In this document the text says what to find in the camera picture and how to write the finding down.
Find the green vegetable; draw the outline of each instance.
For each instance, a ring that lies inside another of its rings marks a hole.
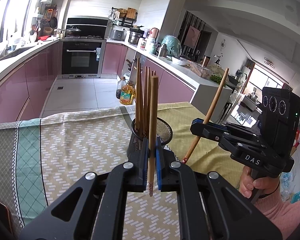
[[[218,75],[212,75],[212,76],[210,77],[210,80],[213,81],[213,82],[216,82],[217,84],[220,85],[221,80],[222,80],[222,77],[220,77],[220,76],[218,76]]]

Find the camera lens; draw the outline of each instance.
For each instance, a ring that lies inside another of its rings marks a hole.
[[[266,107],[268,105],[268,97],[264,96],[263,97],[263,106]]]
[[[286,103],[285,103],[285,101],[282,100],[279,103],[279,113],[284,114],[285,112],[286,112]]]
[[[274,112],[277,108],[277,100],[274,97],[271,97],[269,100],[269,108],[271,112]]]

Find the ceiling light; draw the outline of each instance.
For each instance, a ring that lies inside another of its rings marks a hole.
[[[266,57],[265,57],[264,59],[265,59],[265,64],[266,64],[266,65],[268,65],[268,66],[274,68],[273,62],[272,62],[271,60],[269,60],[269,59],[266,58]]]

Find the sink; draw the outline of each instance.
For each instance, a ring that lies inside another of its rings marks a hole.
[[[33,48],[33,46],[16,49],[13,52],[10,52],[9,54],[7,54],[4,57],[0,58],[0,60],[4,60],[4,59],[7,59],[7,58],[18,56],[20,53],[25,52],[26,50],[31,49],[31,48]]]

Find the pink sleeve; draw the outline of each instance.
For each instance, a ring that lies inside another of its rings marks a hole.
[[[280,229],[283,240],[287,239],[300,223],[300,201],[293,204],[282,202],[279,187],[271,195],[259,199],[255,206]]]

